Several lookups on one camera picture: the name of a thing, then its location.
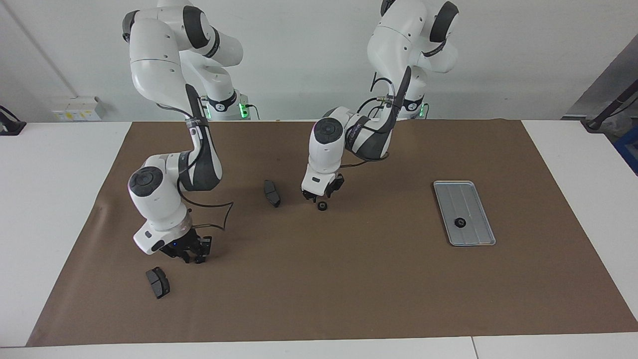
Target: black cable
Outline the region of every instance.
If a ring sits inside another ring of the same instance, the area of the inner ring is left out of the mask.
[[[370,112],[368,112],[367,116],[370,118],[370,115],[372,114],[372,111],[374,111],[376,109],[376,113],[375,116],[379,113],[379,110],[382,109],[383,106],[377,106],[377,107],[373,107]]]
[[[186,111],[184,111],[184,110],[176,109],[175,107],[171,107],[171,106],[164,106],[164,105],[160,105],[160,104],[158,104],[158,103],[156,103],[156,105],[157,105],[160,109],[163,109],[163,110],[170,110],[170,111],[177,111],[177,112],[180,112],[180,113],[182,113],[182,114],[184,114],[184,115],[188,116],[189,118],[193,118],[193,116],[192,116],[190,113],[188,113],[188,112],[186,112]]]
[[[386,81],[387,83],[389,83],[391,86],[393,86],[392,81],[390,81],[390,79],[386,78],[386,77],[379,77],[378,79],[376,78],[376,72],[375,72],[375,76],[372,78],[372,85],[370,86],[370,92],[372,92],[372,90],[375,88],[375,85],[377,82],[379,81]]]
[[[634,100],[633,100],[633,101],[631,101],[631,102],[630,102],[627,106],[625,106],[623,109],[620,109],[620,110],[618,110],[618,111],[616,111],[616,112],[612,113],[612,114],[611,114],[611,115],[609,115],[607,118],[610,118],[610,117],[612,117],[612,116],[615,116],[615,115],[617,115],[617,114],[619,114],[619,113],[623,112],[624,110],[627,110],[629,107],[631,107],[631,106],[634,104],[634,102],[636,102],[636,100],[638,100],[638,96],[636,96],[636,98],[634,98]]]
[[[364,160],[363,162],[359,162],[359,163],[357,163],[357,164],[352,164],[352,165],[340,165],[340,166],[339,166],[339,168],[352,168],[352,167],[358,167],[358,166],[360,166],[360,165],[364,165],[364,164],[366,164],[366,163],[368,163],[368,162],[381,162],[381,161],[385,160],[385,159],[386,159],[386,158],[388,158],[388,157],[390,157],[390,152],[389,152],[389,151],[385,153],[385,156],[383,156],[383,157],[379,158],[378,160],[374,160],[374,159],[367,159],[367,160]]]
[[[221,208],[221,207],[228,206],[228,210],[226,211],[226,216],[224,217],[224,224],[222,226],[217,225],[217,224],[207,223],[207,224],[199,225],[199,227],[198,227],[198,228],[215,227],[215,228],[221,229],[222,231],[226,231],[226,221],[228,220],[228,215],[230,214],[230,210],[233,208],[233,204],[235,204],[234,202],[228,202],[228,203],[224,203],[224,204],[201,204],[201,203],[197,203],[195,201],[191,201],[190,199],[186,198],[184,193],[182,193],[182,188],[180,187],[180,184],[181,184],[180,175],[182,175],[184,172],[190,170],[197,163],[197,161],[199,161],[200,157],[202,156],[202,152],[204,152],[204,140],[200,139],[200,151],[197,153],[197,156],[195,157],[195,159],[185,169],[179,171],[179,173],[177,175],[177,193],[179,193],[179,197],[181,197],[185,202],[190,203],[190,204],[192,204],[194,206],[203,207],[203,208]]]
[[[262,120],[262,118],[261,118],[261,117],[259,117],[259,109],[257,108],[257,106],[255,106],[255,105],[251,105],[251,104],[247,104],[247,105],[246,105],[246,107],[254,107],[254,108],[255,108],[255,111],[257,112],[257,120],[259,120],[259,121],[261,121],[261,120]]]
[[[375,88],[376,83],[379,82],[379,81],[385,81],[385,82],[389,83],[390,85],[393,84],[392,81],[390,81],[390,79],[388,79],[386,77],[379,77],[378,79],[376,79],[376,80],[374,80],[372,82],[372,86],[370,87],[370,92],[372,92],[372,90]]]
[[[367,99],[364,103],[362,103],[362,104],[361,104],[361,106],[359,106],[359,109],[357,110],[357,113],[360,113],[360,112],[361,112],[361,110],[362,110],[362,109],[363,109],[363,108],[364,108],[367,104],[369,104],[369,103],[370,103],[370,102],[372,102],[372,101],[378,101],[378,100],[377,100],[377,97],[368,98],[368,99]]]
[[[213,227],[213,228],[221,229],[222,231],[226,231],[226,222],[228,221],[228,215],[230,214],[230,210],[233,208],[234,204],[235,204],[234,202],[228,202],[228,203],[225,204],[226,206],[228,206],[228,210],[226,211],[226,216],[224,217],[224,224],[223,225],[212,224],[212,223],[203,223],[203,224],[194,225],[193,228],[198,229],[198,228]]]

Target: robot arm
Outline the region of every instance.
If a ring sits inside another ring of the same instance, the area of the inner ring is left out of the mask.
[[[390,83],[388,98],[380,119],[369,119],[343,107],[329,112],[315,124],[310,136],[309,159],[302,182],[302,193],[316,200],[341,188],[338,174],[344,147],[364,161],[385,158],[398,116],[414,117],[419,112],[426,87],[424,69],[447,72],[456,63],[457,51],[447,44],[458,9],[447,1],[425,4],[421,0],[384,0],[382,19],[367,46],[370,63]],[[344,139],[333,140],[334,133]]]
[[[182,113],[194,146],[193,151],[151,156],[131,176],[130,196],[147,219],[133,239],[146,254],[160,250],[188,263],[190,251],[201,263],[210,239],[197,236],[179,191],[212,190],[221,181],[222,169],[200,97],[184,80],[179,52],[189,50],[222,65],[236,65],[241,45],[235,40],[224,47],[221,42],[232,38],[222,36],[189,4],[129,13],[124,39],[130,43],[135,88],[160,107]]]

